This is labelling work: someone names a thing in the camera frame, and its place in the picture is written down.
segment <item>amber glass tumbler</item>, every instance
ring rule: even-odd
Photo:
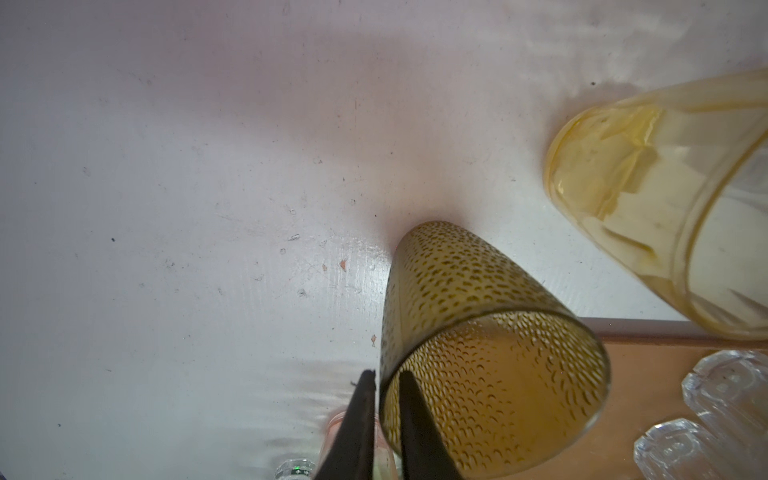
[[[465,478],[556,455],[594,423],[611,382],[592,331],[503,253],[447,222],[406,234],[389,272],[379,417],[396,452],[404,369]]]
[[[694,322],[768,339],[768,68],[590,108],[545,187],[603,251]]]

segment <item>black tongs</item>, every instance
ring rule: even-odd
[[[366,370],[315,480],[371,480],[375,404],[376,374]],[[404,480],[463,480],[408,370],[400,373],[400,439]]]

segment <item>drinking glass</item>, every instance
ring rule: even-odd
[[[292,458],[277,467],[275,480],[308,480],[315,467],[315,462],[306,458]]]
[[[646,480],[756,480],[701,425],[686,419],[651,427],[634,443]]]
[[[545,186],[682,314],[768,339],[768,68],[582,112],[552,142]]]
[[[734,457],[768,472],[768,356],[723,350],[700,360],[683,400]]]
[[[465,478],[520,472],[596,420],[607,353],[573,313],[503,253],[448,222],[397,246],[382,327],[379,417],[400,452],[399,373],[414,373]]]

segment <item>table surface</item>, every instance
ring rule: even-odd
[[[606,339],[611,358],[611,394],[591,430],[551,460],[505,480],[642,480],[634,442],[652,425],[679,418],[701,423],[685,402],[680,383],[703,357],[726,348],[766,344],[707,340],[653,343]]]
[[[760,0],[0,3],[0,470],[270,478],[377,367],[451,220],[578,315],[680,320],[542,158],[593,104],[768,63]]]

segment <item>textured drinking glass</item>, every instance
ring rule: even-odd
[[[582,112],[552,142],[545,186],[682,314],[768,339],[768,68]]]
[[[768,356],[723,350],[683,380],[683,398],[734,456],[768,472]]]
[[[651,427],[634,443],[647,480],[756,480],[701,425],[677,419]]]
[[[414,373],[465,478],[520,472],[597,419],[600,341],[503,253],[447,222],[411,230],[389,272],[379,417],[400,451],[399,372]]]

